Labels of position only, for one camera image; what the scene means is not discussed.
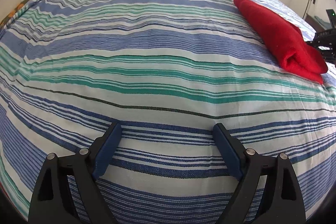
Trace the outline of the red sweater with white animal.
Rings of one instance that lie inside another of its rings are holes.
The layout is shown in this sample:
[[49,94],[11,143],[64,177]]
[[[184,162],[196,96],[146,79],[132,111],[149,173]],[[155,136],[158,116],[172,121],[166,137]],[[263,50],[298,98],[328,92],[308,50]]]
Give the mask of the red sweater with white animal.
[[234,4],[282,69],[323,84],[322,75],[328,71],[326,62],[318,50],[303,40],[297,26],[254,1],[234,0]]

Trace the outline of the blue green striped bed cover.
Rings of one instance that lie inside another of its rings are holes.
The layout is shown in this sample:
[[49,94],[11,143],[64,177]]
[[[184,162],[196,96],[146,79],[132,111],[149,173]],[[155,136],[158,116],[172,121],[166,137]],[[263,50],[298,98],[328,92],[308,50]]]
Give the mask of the blue green striped bed cover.
[[[278,0],[253,0],[314,29]],[[335,67],[282,70],[233,0],[30,0],[1,27],[1,189],[21,219],[46,156],[122,139],[97,182],[120,223],[214,223],[237,181],[213,126],[285,152],[307,217],[335,183]]]

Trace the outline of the orange patterned sheet edge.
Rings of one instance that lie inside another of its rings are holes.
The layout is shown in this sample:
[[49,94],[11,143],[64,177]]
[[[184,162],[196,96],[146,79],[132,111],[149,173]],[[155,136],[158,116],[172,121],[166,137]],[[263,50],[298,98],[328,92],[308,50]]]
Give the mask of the orange patterned sheet edge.
[[18,18],[20,18],[30,7],[40,0],[23,0],[13,11],[11,11],[4,19],[1,21],[1,29],[8,28],[9,25],[14,23]]

